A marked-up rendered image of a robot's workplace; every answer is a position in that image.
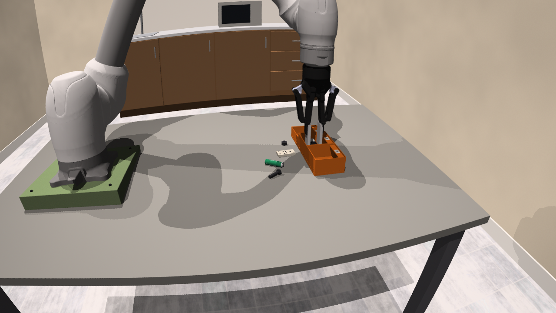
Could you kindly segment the white domino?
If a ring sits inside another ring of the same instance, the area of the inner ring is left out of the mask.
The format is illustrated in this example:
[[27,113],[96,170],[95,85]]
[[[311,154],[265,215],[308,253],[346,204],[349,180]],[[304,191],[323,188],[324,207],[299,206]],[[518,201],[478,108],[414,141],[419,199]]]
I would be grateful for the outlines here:
[[291,156],[291,155],[296,155],[295,151],[292,150],[281,150],[281,151],[276,151],[277,156],[280,157],[286,157],[286,156]]

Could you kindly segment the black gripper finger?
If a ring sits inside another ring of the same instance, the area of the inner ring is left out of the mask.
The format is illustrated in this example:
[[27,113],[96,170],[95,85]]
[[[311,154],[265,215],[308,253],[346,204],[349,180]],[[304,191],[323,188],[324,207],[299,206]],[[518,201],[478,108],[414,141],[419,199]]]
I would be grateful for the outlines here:
[[336,95],[339,93],[337,87],[331,86],[329,89],[327,107],[325,111],[325,87],[320,87],[320,98],[318,97],[318,125],[317,125],[317,143],[322,144],[322,134],[324,125],[327,121],[331,121],[332,112],[335,105]]
[[312,116],[312,108],[314,102],[314,93],[316,91],[316,87],[311,87],[310,97],[306,95],[306,108],[303,112],[303,105],[301,99],[302,87],[299,85],[298,87],[293,87],[292,91],[295,95],[296,107],[297,107],[297,114],[298,119],[301,123],[304,123],[304,142],[306,145],[310,145],[311,143],[311,116]]

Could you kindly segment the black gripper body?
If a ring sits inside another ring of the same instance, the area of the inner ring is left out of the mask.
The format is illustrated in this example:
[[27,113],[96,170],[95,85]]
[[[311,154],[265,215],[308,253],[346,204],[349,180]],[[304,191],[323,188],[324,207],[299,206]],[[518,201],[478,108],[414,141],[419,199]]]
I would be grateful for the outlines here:
[[310,97],[311,87],[316,87],[314,97],[320,98],[321,86],[325,87],[325,94],[331,88],[330,77],[331,77],[330,65],[327,67],[312,67],[304,64],[302,68],[302,81],[300,85],[305,91],[305,93],[308,95],[308,97]]

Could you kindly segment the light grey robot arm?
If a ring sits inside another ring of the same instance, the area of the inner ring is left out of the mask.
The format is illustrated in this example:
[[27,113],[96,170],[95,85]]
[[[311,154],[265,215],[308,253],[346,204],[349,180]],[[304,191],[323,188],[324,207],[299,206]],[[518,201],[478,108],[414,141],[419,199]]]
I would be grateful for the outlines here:
[[[336,0],[272,0],[279,16],[300,36],[300,62],[334,63],[338,30]],[[84,71],[55,77],[46,96],[50,139],[58,172],[50,187],[105,181],[117,151],[107,151],[106,127],[126,101],[129,72],[124,65],[146,0],[113,0],[96,57]],[[97,85],[96,85],[97,84]]]

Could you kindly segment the orange rack of bins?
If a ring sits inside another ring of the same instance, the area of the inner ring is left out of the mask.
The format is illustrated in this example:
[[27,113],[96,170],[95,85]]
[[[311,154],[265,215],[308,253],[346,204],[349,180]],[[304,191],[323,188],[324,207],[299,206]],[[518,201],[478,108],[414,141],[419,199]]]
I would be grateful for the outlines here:
[[[322,144],[306,145],[304,126],[291,127],[291,137],[314,176],[345,173],[346,156],[327,132],[324,131],[322,134]],[[311,125],[312,138],[314,141],[317,140],[317,125]]]

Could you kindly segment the black bolt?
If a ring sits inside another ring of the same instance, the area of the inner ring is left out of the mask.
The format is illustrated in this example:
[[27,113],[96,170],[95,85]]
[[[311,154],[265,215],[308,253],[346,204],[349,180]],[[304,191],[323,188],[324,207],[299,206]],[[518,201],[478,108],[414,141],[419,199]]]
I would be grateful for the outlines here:
[[277,169],[276,172],[269,175],[269,178],[272,178],[273,176],[276,176],[277,174],[279,174],[279,175],[281,174],[281,169]]

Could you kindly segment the green battery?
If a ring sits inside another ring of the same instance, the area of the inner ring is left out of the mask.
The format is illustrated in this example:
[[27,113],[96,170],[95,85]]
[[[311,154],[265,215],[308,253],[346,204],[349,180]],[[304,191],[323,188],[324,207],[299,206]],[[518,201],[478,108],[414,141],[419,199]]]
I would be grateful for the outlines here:
[[271,160],[271,159],[265,159],[265,164],[270,165],[270,166],[278,166],[280,168],[283,168],[283,165],[284,165],[283,162],[278,162],[278,161]]

